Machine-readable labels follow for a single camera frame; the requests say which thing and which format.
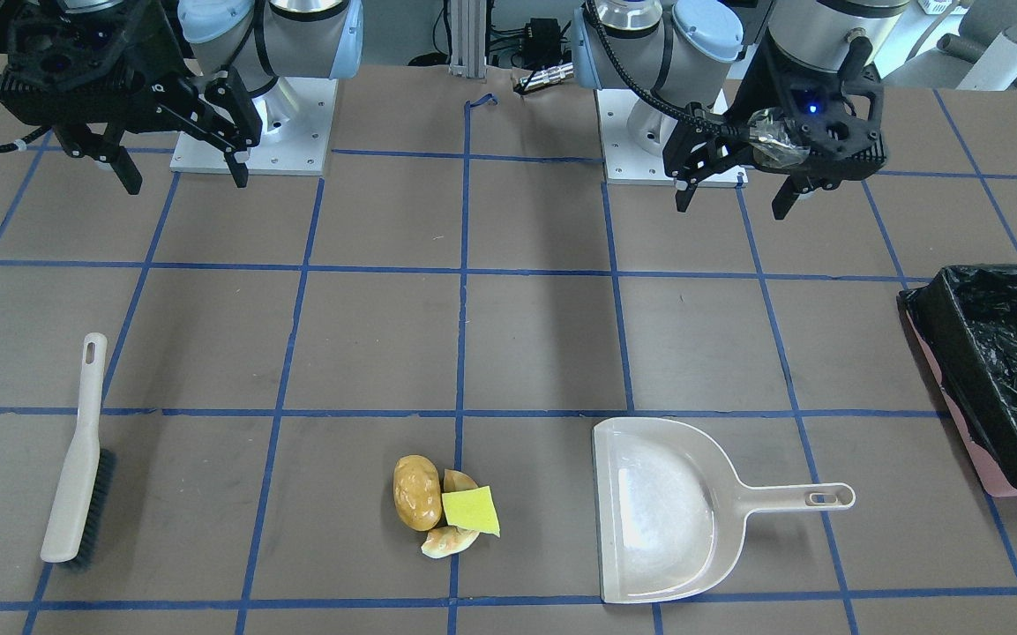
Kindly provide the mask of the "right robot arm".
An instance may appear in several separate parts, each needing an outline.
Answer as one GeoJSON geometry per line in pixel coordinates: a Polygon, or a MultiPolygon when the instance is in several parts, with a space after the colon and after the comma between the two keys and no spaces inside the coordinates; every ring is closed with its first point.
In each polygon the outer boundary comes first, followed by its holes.
{"type": "Polygon", "coordinates": [[[176,132],[172,168],[321,176],[335,90],[362,61],[359,1],[26,1],[12,18],[0,103],[62,152],[144,178],[124,137],[176,132]]]}

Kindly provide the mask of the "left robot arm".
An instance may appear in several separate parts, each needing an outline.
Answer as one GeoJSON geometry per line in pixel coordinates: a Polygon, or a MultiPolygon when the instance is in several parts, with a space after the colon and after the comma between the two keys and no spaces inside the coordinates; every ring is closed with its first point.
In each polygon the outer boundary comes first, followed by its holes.
{"type": "Polygon", "coordinates": [[[575,77],[629,89],[686,212],[695,189],[732,168],[785,177],[776,220],[807,194],[875,176],[887,161],[884,86],[872,58],[903,1],[774,1],[737,95],[713,110],[744,25],[721,1],[585,1],[570,41],[575,77]]]}

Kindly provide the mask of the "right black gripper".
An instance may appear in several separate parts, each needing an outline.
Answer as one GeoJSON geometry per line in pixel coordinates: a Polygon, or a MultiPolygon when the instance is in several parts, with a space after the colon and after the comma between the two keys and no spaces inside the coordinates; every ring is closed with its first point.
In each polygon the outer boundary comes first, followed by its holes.
{"type": "Polygon", "coordinates": [[[180,131],[221,152],[237,188],[261,117],[234,67],[201,86],[159,1],[23,3],[8,28],[0,103],[16,119],[52,126],[62,152],[112,170],[130,196],[144,177],[126,134],[180,131]]]}

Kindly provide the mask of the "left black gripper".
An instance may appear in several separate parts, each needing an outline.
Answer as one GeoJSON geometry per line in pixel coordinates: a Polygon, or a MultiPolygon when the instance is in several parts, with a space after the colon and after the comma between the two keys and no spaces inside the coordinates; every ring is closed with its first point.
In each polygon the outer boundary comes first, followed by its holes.
{"type": "Polygon", "coordinates": [[[677,185],[675,206],[685,213],[697,186],[739,165],[786,174],[773,198],[774,220],[786,220],[800,198],[862,181],[886,165],[882,132],[884,89],[868,69],[868,37],[841,37],[834,71],[814,70],[783,52],[773,37],[759,42],[726,116],[689,103],[662,149],[667,176],[677,185]],[[790,141],[807,149],[805,161],[775,168],[743,141],[753,114],[778,108],[790,141]]]}

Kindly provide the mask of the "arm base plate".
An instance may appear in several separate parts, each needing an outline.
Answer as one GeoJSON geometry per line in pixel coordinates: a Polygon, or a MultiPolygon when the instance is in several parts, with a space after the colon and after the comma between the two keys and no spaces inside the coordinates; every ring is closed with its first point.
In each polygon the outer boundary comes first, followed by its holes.
{"type": "Polygon", "coordinates": [[[265,129],[243,163],[251,176],[315,176],[325,172],[340,81],[280,78],[257,106],[265,129]]]}
{"type": "Polygon", "coordinates": [[[674,186],[662,152],[677,120],[650,108],[629,89],[595,92],[606,182],[674,186]]]}

